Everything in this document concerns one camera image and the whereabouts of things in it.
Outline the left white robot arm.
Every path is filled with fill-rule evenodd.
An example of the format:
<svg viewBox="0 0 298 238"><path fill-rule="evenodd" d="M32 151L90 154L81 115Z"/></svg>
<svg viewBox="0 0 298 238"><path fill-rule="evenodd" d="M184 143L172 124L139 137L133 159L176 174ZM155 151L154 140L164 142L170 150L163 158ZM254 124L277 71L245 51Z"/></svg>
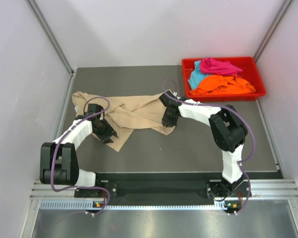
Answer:
<svg viewBox="0 0 298 238"><path fill-rule="evenodd" d="M62 136L45 142L40 151L40 182L56 185L82 186L91 196L99 196L103 185L98 174L79 168L76 150L91 134L104 144L112 143L117 132L105 119L105 109L99 104L88 105L83 115L75 118Z"/></svg>

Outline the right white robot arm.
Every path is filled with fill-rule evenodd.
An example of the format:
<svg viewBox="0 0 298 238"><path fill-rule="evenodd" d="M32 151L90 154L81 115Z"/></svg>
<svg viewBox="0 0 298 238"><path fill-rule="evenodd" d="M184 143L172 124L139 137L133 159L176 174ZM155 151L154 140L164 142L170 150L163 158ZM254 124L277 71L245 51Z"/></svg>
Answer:
<svg viewBox="0 0 298 238"><path fill-rule="evenodd" d="M207 106L192 99L178 98L170 91L163 93L159 100L166 107L161 121L164 127L176 126L180 117L210 127L214 142L222 152L223 171L220 181L207 184L208 197L223 201L238 193L243 182L240 165L248 130L233 113L235 108L231 105Z"/></svg>

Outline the beige t shirt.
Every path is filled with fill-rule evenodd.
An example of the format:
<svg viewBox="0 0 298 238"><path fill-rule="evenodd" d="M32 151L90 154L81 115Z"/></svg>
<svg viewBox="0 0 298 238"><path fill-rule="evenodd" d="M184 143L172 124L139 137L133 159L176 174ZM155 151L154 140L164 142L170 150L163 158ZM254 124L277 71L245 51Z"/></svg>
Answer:
<svg viewBox="0 0 298 238"><path fill-rule="evenodd" d="M164 135L171 134L175 127L164 127L161 123L166 107L160 96L108 97L110 106L105 111L105 119L118 136L112 136L113 142L107 146L120 151L135 129L151 128Z"/></svg>

